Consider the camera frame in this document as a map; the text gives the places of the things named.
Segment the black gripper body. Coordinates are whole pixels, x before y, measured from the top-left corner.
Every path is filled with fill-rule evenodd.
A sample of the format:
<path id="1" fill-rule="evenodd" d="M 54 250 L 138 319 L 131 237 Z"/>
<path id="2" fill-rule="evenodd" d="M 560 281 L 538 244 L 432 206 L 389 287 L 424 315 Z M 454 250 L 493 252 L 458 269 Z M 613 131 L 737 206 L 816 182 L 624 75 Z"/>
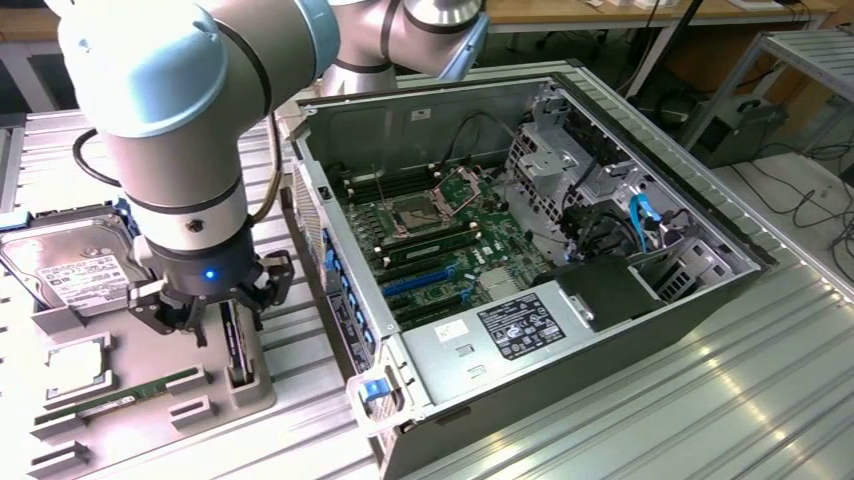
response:
<path id="1" fill-rule="evenodd" d="M 261 275 L 249 232 L 237 232 L 225 242 L 192 251 L 169 250 L 137 236 L 135 259 L 153 269 L 161 281 L 159 293 L 178 302 L 229 294 L 238 286 L 253 284 Z"/>

